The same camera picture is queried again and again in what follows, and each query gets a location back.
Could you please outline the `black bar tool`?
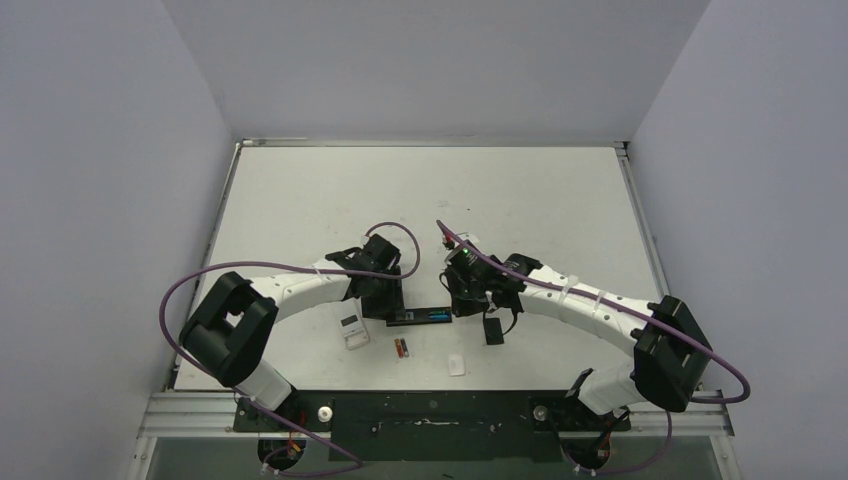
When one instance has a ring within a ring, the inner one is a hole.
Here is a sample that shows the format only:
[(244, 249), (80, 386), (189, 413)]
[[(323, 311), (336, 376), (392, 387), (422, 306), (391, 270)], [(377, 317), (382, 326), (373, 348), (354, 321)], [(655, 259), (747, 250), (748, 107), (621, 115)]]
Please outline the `black bar tool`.
[(388, 316), (387, 319), (385, 320), (385, 323), (386, 323), (387, 327), (407, 327), (407, 326), (419, 326), (419, 325), (449, 324), (449, 323), (429, 323), (427, 321), (427, 317), (428, 317), (428, 312), (430, 312), (431, 310), (449, 310), (449, 309), (446, 309), (446, 308), (407, 309), (407, 310), (404, 310), (403, 312), (396, 312), (393, 316)]

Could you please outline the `black battery cover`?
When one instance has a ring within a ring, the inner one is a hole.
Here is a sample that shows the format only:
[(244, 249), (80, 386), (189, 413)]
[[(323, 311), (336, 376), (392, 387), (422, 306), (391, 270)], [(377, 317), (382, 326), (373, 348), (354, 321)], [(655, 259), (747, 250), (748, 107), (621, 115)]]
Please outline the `black battery cover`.
[(504, 332), (502, 322), (496, 317), (486, 317), (482, 321), (484, 328), (484, 340), (487, 346), (503, 345)]

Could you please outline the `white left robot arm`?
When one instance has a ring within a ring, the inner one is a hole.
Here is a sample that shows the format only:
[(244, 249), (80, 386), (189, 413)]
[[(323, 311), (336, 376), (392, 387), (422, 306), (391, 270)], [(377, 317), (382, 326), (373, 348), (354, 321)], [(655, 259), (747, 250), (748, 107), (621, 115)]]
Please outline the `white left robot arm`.
[(182, 328), (178, 342), (222, 386), (258, 403), (259, 416), (282, 431), (297, 420), (291, 383), (263, 359), (276, 323), (321, 305), (359, 318), (355, 302), (383, 299), (398, 276), (401, 254), (372, 235), (362, 247), (330, 253), (303, 273), (246, 279), (221, 275)]

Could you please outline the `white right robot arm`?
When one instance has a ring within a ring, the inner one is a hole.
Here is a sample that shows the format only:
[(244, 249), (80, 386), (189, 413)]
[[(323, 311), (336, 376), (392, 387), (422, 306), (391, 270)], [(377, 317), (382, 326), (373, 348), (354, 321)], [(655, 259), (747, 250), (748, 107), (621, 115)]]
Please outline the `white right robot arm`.
[(522, 254), (501, 262), (463, 247), (448, 254), (443, 277), (456, 316), (491, 307), (541, 315), (627, 354), (620, 366), (590, 368), (575, 382), (565, 414), (580, 429), (642, 401), (669, 412), (685, 411), (709, 362), (706, 336), (686, 303), (673, 296), (657, 302), (620, 297)]

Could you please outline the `white battery cover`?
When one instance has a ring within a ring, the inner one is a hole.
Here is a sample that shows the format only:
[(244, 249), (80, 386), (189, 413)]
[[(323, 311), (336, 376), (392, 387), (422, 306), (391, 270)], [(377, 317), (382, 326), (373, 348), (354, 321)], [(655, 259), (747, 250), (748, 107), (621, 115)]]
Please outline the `white battery cover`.
[(465, 359), (461, 354), (449, 354), (447, 365), (450, 377), (461, 377), (466, 374)]

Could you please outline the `white red remote control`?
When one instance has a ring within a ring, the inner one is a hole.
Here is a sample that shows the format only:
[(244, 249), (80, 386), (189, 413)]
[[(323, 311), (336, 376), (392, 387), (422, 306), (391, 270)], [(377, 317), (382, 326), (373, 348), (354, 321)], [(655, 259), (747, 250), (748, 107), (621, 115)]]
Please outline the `white red remote control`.
[(347, 350), (355, 350), (370, 342), (370, 335), (363, 321), (358, 302), (347, 300), (337, 305), (340, 333)]

